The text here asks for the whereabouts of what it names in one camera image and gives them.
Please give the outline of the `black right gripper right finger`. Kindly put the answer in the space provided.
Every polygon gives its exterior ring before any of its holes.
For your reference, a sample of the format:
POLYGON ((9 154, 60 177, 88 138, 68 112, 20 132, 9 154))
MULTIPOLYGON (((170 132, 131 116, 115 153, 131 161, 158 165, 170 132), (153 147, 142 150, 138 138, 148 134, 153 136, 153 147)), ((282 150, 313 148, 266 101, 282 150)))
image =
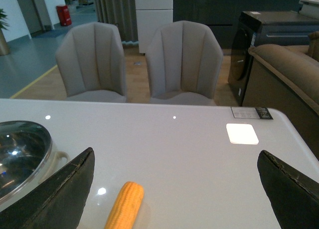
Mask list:
POLYGON ((264 191, 282 229, 319 227, 319 184, 266 150, 257 168, 264 191))

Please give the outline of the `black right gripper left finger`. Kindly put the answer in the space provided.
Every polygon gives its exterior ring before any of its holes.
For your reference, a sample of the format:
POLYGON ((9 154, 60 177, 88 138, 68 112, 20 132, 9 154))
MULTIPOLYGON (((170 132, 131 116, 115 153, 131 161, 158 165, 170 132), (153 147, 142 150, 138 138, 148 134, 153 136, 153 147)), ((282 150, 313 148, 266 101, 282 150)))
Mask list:
POLYGON ((2 229, 75 229, 93 182, 95 154, 87 148, 0 214, 2 229))

